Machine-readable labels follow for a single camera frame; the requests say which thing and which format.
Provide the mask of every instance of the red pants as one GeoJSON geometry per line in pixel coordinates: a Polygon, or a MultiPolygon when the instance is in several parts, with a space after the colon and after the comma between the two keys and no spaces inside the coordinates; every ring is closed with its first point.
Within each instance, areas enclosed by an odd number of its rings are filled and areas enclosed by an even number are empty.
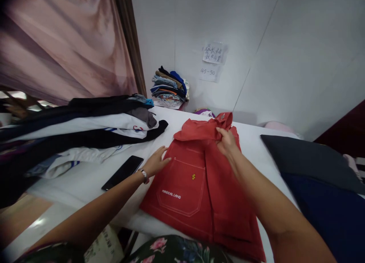
{"type": "Polygon", "coordinates": [[[174,135],[140,208],[182,233],[224,246],[252,261],[266,261],[256,215],[215,140],[216,127],[231,130],[232,113],[210,121],[187,120],[174,135]]]}

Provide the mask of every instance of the white table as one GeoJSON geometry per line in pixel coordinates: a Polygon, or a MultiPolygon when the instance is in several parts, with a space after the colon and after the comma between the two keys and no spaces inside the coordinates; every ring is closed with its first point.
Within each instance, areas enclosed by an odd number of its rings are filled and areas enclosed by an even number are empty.
{"type": "MultiPolygon", "coordinates": [[[[157,139],[136,144],[119,155],[111,156],[103,164],[81,163],[62,176],[55,179],[41,179],[28,189],[28,193],[43,197],[54,202],[61,202],[73,208],[79,209],[104,193],[100,188],[118,170],[118,168],[131,156],[136,155],[146,159],[160,146],[168,146],[173,140],[173,135],[181,130],[181,126],[187,119],[209,120],[208,117],[192,113],[170,110],[162,107],[154,107],[150,110],[157,115],[158,120],[166,120],[169,125],[165,132],[157,139]]],[[[261,141],[260,135],[280,135],[298,138],[296,135],[276,130],[251,126],[241,123],[232,123],[237,127],[240,136],[242,153],[255,167],[273,182],[298,208],[287,185],[270,153],[261,141]]],[[[142,184],[125,204],[123,209],[113,219],[113,223],[151,236],[164,234],[178,234],[181,232],[173,229],[156,218],[139,209],[150,184],[142,184]]],[[[261,239],[266,254],[267,262],[274,262],[270,242],[262,224],[259,223],[261,239]]]]}

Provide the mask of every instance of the floral skirt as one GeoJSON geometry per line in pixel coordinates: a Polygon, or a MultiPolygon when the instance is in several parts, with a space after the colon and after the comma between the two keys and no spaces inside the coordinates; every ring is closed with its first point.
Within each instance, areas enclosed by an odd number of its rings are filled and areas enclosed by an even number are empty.
{"type": "Polygon", "coordinates": [[[177,235],[167,235],[147,241],[126,262],[231,263],[232,260],[214,245],[208,246],[177,235]]]}

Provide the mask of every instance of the left hand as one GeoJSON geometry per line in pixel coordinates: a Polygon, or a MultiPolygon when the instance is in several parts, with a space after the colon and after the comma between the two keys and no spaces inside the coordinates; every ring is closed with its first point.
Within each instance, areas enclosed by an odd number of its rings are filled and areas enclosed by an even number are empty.
{"type": "Polygon", "coordinates": [[[162,155],[167,151],[168,147],[162,146],[157,151],[151,155],[147,162],[143,165],[142,169],[146,172],[147,176],[150,178],[157,174],[170,162],[171,158],[166,158],[162,160],[162,155]]]}

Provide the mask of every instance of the bracelet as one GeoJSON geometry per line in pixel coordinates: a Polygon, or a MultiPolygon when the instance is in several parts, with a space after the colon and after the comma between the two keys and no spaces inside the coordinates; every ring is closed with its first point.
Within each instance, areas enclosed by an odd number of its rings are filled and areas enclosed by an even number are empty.
{"type": "Polygon", "coordinates": [[[149,183],[149,178],[147,176],[147,173],[143,170],[143,169],[138,169],[139,171],[141,171],[144,175],[144,184],[148,184],[149,183]]]}

